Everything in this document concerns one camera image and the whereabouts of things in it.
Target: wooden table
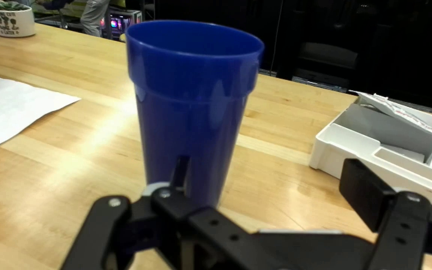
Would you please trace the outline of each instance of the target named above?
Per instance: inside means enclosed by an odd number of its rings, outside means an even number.
[[[121,43],[46,26],[34,38],[0,38],[0,77],[82,98],[0,146],[0,269],[58,269],[97,199],[145,191],[127,73]],[[317,133],[352,103],[262,76],[220,209],[250,232],[341,230],[373,241],[338,181],[308,167]],[[166,269],[152,254],[137,265]]]

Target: bolt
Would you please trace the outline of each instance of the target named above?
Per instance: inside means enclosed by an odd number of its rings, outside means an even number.
[[[160,193],[160,197],[161,197],[161,199],[170,199],[170,197],[172,197],[172,193],[167,191],[167,190],[164,190],[164,191]]]
[[[407,199],[413,203],[422,203],[422,199],[415,194],[409,194]]]
[[[121,199],[110,199],[109,205],[110,205],[110,208],[119,208],[119,206],[122,206],[122,200]]]

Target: cup rim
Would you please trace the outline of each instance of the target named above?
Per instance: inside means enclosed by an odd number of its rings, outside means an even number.
[[[152,44],[143,43],[136,40],[134,37],[131,37],[131,32],[134,32],[136,29],[145,28],[148,25],[188,25],[188,26],[200,26],[200,28],[215,28],[220,31],[227,31],[227,32],[233,32],[233,34],[241,34],[250,40],[253,40],[253,43],[257,44],[257,50],[251,52],[251,53],[242,53],[242,55],[199,55],[199,53],[188,53],[188,52],[178,52],[178,50],[169,50],[169,49],[161,49],[161,47],[155,47]],[[140,25],[134,25],[127,31],[127,40],[128,40],[128,46],[130,44],[140,44],[142,47],[148,47],[151,50],[155,50],[158,53],[163,55],[178,55],[178,56],[187,56],[187,58],[194,58],[194,59],[247,59],[250,56],[254,55],[262,55],[265,52],[265,43],[257,38],[253,34],[239,31],[239,29],[233,29],[233,28],[227,28],[227,26],[221,26],[221,25],[215,25],[215,23],[203,23],[203,22],[190,22],[190,20],[152,20],[152,22],[143,22]]]

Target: blue plastic cup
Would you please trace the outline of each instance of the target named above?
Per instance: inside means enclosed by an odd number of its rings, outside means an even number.
[[[127,40],[148,184],[170,182],[190,158],[187,196],[217,206],[263,43],[236,29],[173,20],[136,25]]]

